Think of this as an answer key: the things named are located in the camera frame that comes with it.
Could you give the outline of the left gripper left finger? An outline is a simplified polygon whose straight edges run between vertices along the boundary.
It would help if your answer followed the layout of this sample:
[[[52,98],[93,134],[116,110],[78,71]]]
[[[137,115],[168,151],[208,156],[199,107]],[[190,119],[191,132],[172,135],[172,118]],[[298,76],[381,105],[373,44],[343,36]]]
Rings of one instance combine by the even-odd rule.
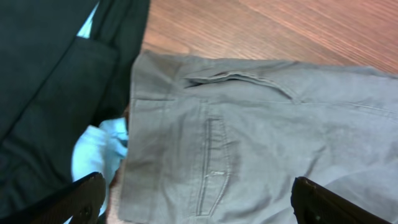
[[[106,181],[92,172],[38,203],[1,219],[13,224],[95,224],[106,197]]]

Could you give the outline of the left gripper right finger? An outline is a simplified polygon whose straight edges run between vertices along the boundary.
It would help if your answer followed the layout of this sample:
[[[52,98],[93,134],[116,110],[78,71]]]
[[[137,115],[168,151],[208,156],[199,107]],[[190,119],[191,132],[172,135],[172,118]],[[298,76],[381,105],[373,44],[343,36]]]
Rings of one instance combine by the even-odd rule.
[[[295,178],[290,202],[298,224],[391,224],[306,177]]]

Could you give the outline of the grey shorts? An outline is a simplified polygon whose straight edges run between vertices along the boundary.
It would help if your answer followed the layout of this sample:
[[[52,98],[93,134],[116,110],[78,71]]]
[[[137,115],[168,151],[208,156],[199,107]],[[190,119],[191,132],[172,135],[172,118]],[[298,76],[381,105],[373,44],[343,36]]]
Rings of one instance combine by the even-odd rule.
[[[372,67],[144,52],[119,218],[295,223],[304,176],[397,222],[397,77]]]

